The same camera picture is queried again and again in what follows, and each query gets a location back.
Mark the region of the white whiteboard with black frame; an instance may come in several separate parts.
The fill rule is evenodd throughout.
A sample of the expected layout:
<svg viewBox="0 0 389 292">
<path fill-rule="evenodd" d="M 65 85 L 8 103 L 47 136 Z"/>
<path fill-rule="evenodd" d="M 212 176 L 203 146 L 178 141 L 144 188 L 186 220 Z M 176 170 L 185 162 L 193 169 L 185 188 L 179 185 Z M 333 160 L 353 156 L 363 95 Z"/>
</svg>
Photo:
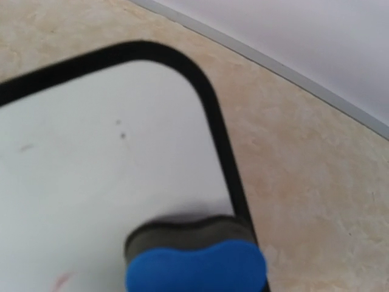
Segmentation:
<svg viewBox="0 0 389 292">
<path fill-rule="evenodd" d="M 127 291 L 130 233 L 218 215 L 254 231 L 215 90 L 182 52 L 130 41 L 1 83 L 2 291 Z"/>
</svg>

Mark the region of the blue whiteboard eraser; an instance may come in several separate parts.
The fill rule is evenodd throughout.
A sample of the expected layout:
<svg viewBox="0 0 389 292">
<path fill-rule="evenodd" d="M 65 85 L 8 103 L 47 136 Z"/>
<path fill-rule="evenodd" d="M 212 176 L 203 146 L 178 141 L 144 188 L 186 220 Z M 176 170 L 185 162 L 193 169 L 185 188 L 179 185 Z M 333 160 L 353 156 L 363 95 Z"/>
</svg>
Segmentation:
<svg viewBox="0 0 389 292">
<path fill-rule="evenodd" d="M 269 291 L 255 233 L 226 215 L 194 222 L 154 221 L 129 234 L 127 291 Z"/>
</svg>

